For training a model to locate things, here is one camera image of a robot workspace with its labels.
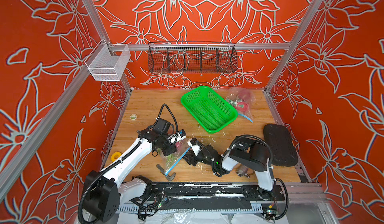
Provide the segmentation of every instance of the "wire basket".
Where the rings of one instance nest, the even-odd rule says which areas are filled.
[[[237,70],[235,43],[150,42],[151,73],[233,73]]]
[[[119,81],[131,57],[128,45],[125,45],[120,55],[115,55],[108,46],[102,40],[96,49],[99,50],[96,57],[89,65],[85,62],[96,81]]]

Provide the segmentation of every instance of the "wooden table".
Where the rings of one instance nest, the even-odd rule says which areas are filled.
[[[123,153],[126,151],[137,138],[137,130],[143,130],[147,126],[155,122],[155,118],[159,113],[159,109],[163,103],[166,103],[174,114],[179,130],[184,129],[187,138],[196,137],[204,145],[210,144],[219,154],[231,144],[235,136],[243,134],[251,134],[261,138],[263,136],[263,127],[268,123],[275,123],[269,110],[268,104],[264,98],[262,91],[252,91],[256,97],[256,103],[252,105],[252,115],[254,123],[239,116],[237,120],[226,126],[218,133],[209,134],[202,128],[195,118],[184,108],[180,103],[180,98],[187,90],[134,90],[124,117],[119,126],[118,133],[109,153],[106,165],[112,163],[111,155],[114,152]],[[226,97],[228,90],[217,90],[221,97]],[[132,114],[137,115],[136,120],[131,120],[129,117]],[[173,123],[166,108],[163,109],[161,118]],[[128,174],[126,181],[130,181],[132,176],[143,175],[152,181],[167,181],[167,179],[156,168],[156,164],[161,164],[164,167],[163,160],[151,154],[143,158],[136,167]],[[174,169],[170,172],[176,173],[173,181],[180,182],[257,182],[255,174],[248,179],[236,175],[236,167],[230,174],[224,175],[221,178],[216,177],[212,173],[209,165],[199,163],[195,167],[187,164],[186,161],[180,160]],[[300,182],[300,178],[295,167],[275,166],[273,169],[275,178],[280,178],[284,182]]]

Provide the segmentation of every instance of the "yellow tape roll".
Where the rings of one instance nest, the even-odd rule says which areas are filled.
[[[119,159],[120,156],[121,156],[120,152],[115,152],[115,153],[112,154],[111,160],[112,161],[116,161],[117,159]]]

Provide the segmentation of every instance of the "orange wall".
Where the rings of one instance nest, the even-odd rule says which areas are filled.
[[[203,40],[289,42],[312,0],[93,0],[112,43]],[[283,50],[240,51],[233,74],[151,74],[146,52],[132,52],[131,86],[264,88]]]
[[[1,171],[100,39],[81,0],[0,0],[0,9]],[[0,222],[73,223],[125,98],[121,82],[89,76],[0,204]]]
[[[384,0],[324,0],[272,97],[341,223],[384,222]]]

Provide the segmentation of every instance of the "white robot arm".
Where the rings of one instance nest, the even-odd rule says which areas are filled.
[[[171,136],[169,137],[169,139],[174,140],[174,137],[175,136]],[[178,133],[177,141],[181,141],[183,139],[185,139],[185,135],[181,136],[180,133]],[[124,156],[129,153],[129,151],[131,151],[139,143],[139,141],[140,139],[136,138],[132,146],[128,150],[126,150],[121,156]],[[143,180],[134,178],[132,181],[129,181],[127,183],[122,184],[122,182],[132,171],[132,169],[139,163],[139,161],[141,161],[142,158],[144,158],[151,152],[152,143],[149,142],[147,139],[143,138],[141,145],[130,156],[128,156],[128,158],[126,158],[123,162],[117,164],[114,168],[110,169],[103,175],[103,177],[107,179],[114,179],[114,183],[116,183],[117,185],[118,192],[121,194],[120,203],[125,203],[131,200],[132,198],[137,198],[144,194],[147,184]]]
[[[164,106],[169,110],[175,126],[160,118]],[[168,134],[170,126],[174,133],[171,135]],[[142,196],[146,189],[150,192],[146,182],[151,183],[151,181],[147,178],[134,178],[124,184],[122,182],[146,155],[157,152],[158,148],[164,156],[175,153],[176,143],[186,136],[184,130],[178,130],[177,121],[166,104],[162,105],[155,123],[137,133],[138,138],[119,159],[100,172],[91,171],[86,177],[78,206],[78,220],[81,224],[94,224],[98,220],[106,222],[116,212],[120,203]],[[91,222],[84,220],[83,208],[96,219]]]
[[[273,155],[270,147],[261,138],[253,135],[236,137],[226,152],[221,155],[222,158],[218,157],[217,151],[210,145],[205,147],[196,138],[188,140],[187,143],[192,148],[185,158],[190,165],[195,165],[197,162],[210,164],[212,171],[217,176],[222,176],[230,173],[234,166],[241,163],[255,171],[259,188],[272,191],[276,182],[271,165]]]

